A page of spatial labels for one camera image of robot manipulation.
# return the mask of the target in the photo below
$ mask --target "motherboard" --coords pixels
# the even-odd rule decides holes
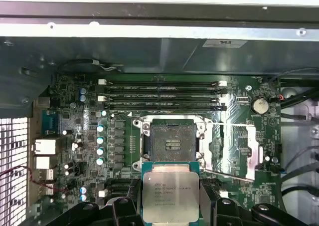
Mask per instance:
[[[39,170],[68,191],[40,192],[65,210],[124,196],[145,162],[198,162],[222,197],[278,206],[280,100],[266,77],[57,75],[43,96],[43,138],[63,144],[54,167]]]

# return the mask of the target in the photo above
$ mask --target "red wire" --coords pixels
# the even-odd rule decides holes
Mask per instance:
[[[282,94],[279,94],[279,99],[280,100],[285,100],[284,96]]]
[[[10,168],[10,169],[7,169],[7,170],[5,170],[5,171],[3,171],[3,172],[0,173],[0,177],[2,177],[3,175],[6,175],[6,174],[12,172],[12,171],[15,170],[15,169],[18,169],[18,168],[27,169],[27,170],[29,171],[29,173],[30,173],[30,179],[29,179],[30,182],[32,182],[32,183],[34,183],[34,184],[36,184],[36,185],[43,186],[43,187],[46,187],[46,188],[55,190],[56,192],[64,192],[64,191],[67,191],[67,189],[58,189],[58,188],[56,188],[56,187],[51,187],[51,186],[48,186],[48,185],[46,185],[46,184],[43,184],[43,183],[40,183],[40,182],[35,181],[35,180],[32,178],[32,170],[31,170],[29,167],[27,167],[27,166],[18,165],[18,166],[12,167],[12,168]]]

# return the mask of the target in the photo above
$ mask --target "ventilation grille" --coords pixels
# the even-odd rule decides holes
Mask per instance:
[[[28,118],[0,119],[0,172],[27,166]],[[27,170],[16,169],[0,178],[0,225],[25,220]]]

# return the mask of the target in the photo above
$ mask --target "sticker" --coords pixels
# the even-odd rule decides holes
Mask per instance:
[[[246,42],[247,42],[246,40],[213,40],[213,39],[209,39],[205,42],[203,47],[241,48]]]

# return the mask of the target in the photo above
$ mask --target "cable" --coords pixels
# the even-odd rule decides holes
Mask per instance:
[[[92,65],[100,66],[104,71],[117,70],[117,71],[121,72],[116,66],[111,66],[109,63],[102,62],[102,61],[95,60],[95,59],[73,59],[73,60],[68,60],[68,61],[60,64],[57,67],[57,71],[61,72],[61,71],[63,71],[64,67],[70,66],[70,65],[76,65],[76,64],[92,64]]]
[[[278,204],[279,204],[280,209],[287,213],[287,210],[286,210],[286,207],[285,207],[285,203],[284,203],[284,199],[283,199],[283,195],[281,193],[282,184],[283,183],[282,183],[281,179],[279,179],[279,181],[276,183],[277,200],[278,200]]]
[[[302,103],[310,98],[315,98],[319,96],[319,88],[312,88],[310,90],[306,90],[298,95],[292,96],[289,99],[286,99],[281,102],[281,109],[285,109],[299,103]]]
[[[287,181],[287,180],[289,180],[291,178],[294,178],[294,177],[297,177],[299,175],[314,171],[314,170],[316,170],[318,168],[319,168],[319,162],[315,162],[315,163],[312,163],[312,164],[309,164],[309,165],[302,166],[302,167],[300,167],[300,168],[298,168],[296,170],[291,171],[290,173],[286,174],[285,176],[283,176],[281,178],[281,181],[282,182]]]
[[[290,115],[290,114],[281,113],[280,116],[282,118],[291,119],[291,120],[307,120],[306,115]]]
[[[307,172],[311,172],[314,171],[316,169],[319,168],[319,162],[313,163],[313,164],[309,164],[309,165],[305,165],[303,167],[300,167],[296,170],[291,171],[290,173],[286,174],[285,176],[283,176],[276,184],[276,194],[277,194],[277,200],[279,203],[280,208],[284,211],[287,212],[285,204],[284,204],[284,200],[283,200],[283,195],[281,192],[281,187],[284,181],[287,181],[291,178],[294,178],[296,176],[305,174]]]
[[[28,171],[29,171],[29,174],[30,174],[30,179],[29,179],[30,182],[32,182],[32,183],[34,183],[34,184],[36,184],[36,185],[43,186],[43,187],[46,187],[46,188],[55,190],[56,192],[64,192],[64,191],[67,191],[67,189],[58,189],[58,188],[56,188],[56,187],[51,187],[51,186],[48,186],[48,185],[46,185],[46,184],[43,184],[43,183],[40,183],[40,182],[35,181],[35,180],[32,178],[32,170],[31,170],[31,168],[29,168],[29,167],[27,167],[27,166],[18,165],[18,166],[12,167],[12,168],[10,168],[10,169],[7,169],[7,170],[5,170],[5,171],[3,171],[3,172],[0,173],[0,177],[2,177],[3,175],[6,175],[6,174],[12,172],[12,171],[15,170],[15,169],[18,169],[18,168],[24,168],[24,169],[28,170]]]
[[[292,159],[287,163],[287,165],[285,166],[285,171],[287,171],[288,167],[301,155],[303,155],[305,152],[312,150],[312,149],[319,149],[319,145],[316,146],[308,146],[306,148],[303,148],[302,150],[300,150],[299,152],[297,152],[295,154],[295,156],[292,157]]]
[[[303,67],[303,68],[298,68],[298,69],[293,69],[293,70],[287,70],[282,73],[279,73],[278,75],[275,75],[273,78],[269,80],[269,87],[271,88],[272,91],[278,94],[276,88],[273,86],[273,83],[276,79],[280,78],[283,75],[289,75],[292,73],[300,72],[300,71],[319,71],[319,68],[316,67]]]
[[[311,185],[293,186],[283,190],[281,194],[284,196],[292,191],[297,191],[297,190],[304,190],[315,197],[319,197],[319,189]]]

